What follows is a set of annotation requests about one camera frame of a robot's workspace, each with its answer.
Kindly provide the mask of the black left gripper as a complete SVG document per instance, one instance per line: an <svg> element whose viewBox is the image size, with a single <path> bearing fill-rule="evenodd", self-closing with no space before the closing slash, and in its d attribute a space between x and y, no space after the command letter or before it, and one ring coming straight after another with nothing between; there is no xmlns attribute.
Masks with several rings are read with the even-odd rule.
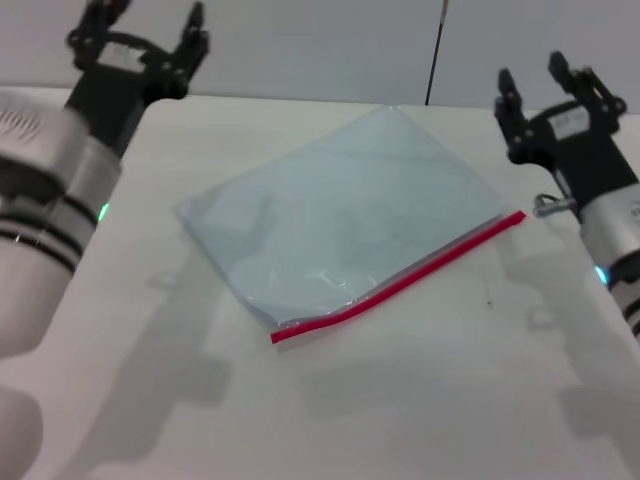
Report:
<svg viewBox="0 0 640 480"><path fill-rule="evenodd" d="M96 61L111 26L131 0L89 0L77 26L66 38L73 64L84 70L65 107L84 118L92 138L118 159L127 150L145 110L165 99L184 98L189 85L209 53L209 32L204 28L205 6L196 1L187 17L181 39L172 52L124 33L108 36L117 44L142 52L142 70L127 71Z"/></svg>

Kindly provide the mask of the clear red-zip document bag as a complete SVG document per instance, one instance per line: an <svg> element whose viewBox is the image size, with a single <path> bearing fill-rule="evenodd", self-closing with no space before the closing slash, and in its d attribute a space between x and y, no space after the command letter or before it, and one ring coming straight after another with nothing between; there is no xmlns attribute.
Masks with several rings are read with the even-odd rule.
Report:
<svg viewBox="0 0 640 480"><path fill-rule="evenodd" d="M389 106L175 212L275 344L362 315L525 219Z"/></svg>

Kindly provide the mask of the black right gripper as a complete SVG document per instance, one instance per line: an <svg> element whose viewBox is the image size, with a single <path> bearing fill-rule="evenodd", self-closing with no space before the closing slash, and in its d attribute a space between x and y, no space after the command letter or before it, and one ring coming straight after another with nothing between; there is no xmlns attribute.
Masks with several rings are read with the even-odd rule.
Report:
<svg viewBox="0 0 640 480"><path fill-rule="evenodd" d="M494 116L515 165L547 170L565 197L577 206L640 180L613 140L626 102L614 95L591 67L572 69L560 51L549 57L554 81L575 101L527 119L522 98L508 69L498 73Z"/></svg>

